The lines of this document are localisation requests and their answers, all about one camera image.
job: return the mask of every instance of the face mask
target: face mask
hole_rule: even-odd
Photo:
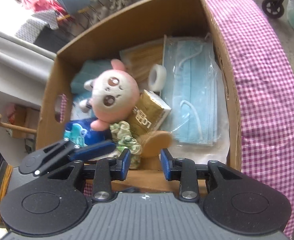
[[[171,68],[173,78],[167,79],[162,98],[170,101],[166,103],[172,110],[164,127],[181,143],[212,145],[217,140],[216,72],[209,54],[212,44],[190,40],[170,46],[165,48],[164,65]]]

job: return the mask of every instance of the plush toy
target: plush toy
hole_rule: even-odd
[[[113,69],[85,82],[84,88],[92,91],[92,96],[79,103],[83,112],[93,109],[98,120],[90,127],[95,131],[106,130],[109,124],[125,120],[139,99],[138,85],[125,72],[124,64],[113,59],[111,65]]]

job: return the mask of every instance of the cardboard box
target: cardboard box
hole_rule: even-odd
[[[86,60],[119,58],[120,50],[160,39],[164,35],[204,37],[208,32],[212,34],[216,60],[223,71],[230,126],[228,164],[240,170],[241,136],[237,90],[226,46],[205,0],[142,0],[105,18],[63,47],[58,52],[45,88],[37,130],[37,148],[62,138],[65,123],[69,121],[71,113],[70,82]],[[67,96],[68,102],[64,121],[59,123],[55,120],[54,105],[61,94]],[[139,176],[141,179],[132,179],[131,185],[144,188],[145,191],[173,190],[174,184],[165,181],[161,171],[150,172],[153,176],[147,174],[148,171],[129,171],[128,178]],[[116,182],[114,185],[119,183],[127,185],[127,182]]]

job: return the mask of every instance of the pink gingham tablecloth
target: pink gingham tablecloth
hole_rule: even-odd
[[[241,171],[291,202],[294,230],[294,74],[253,0],[206,0],[227,46],[241,115]]]

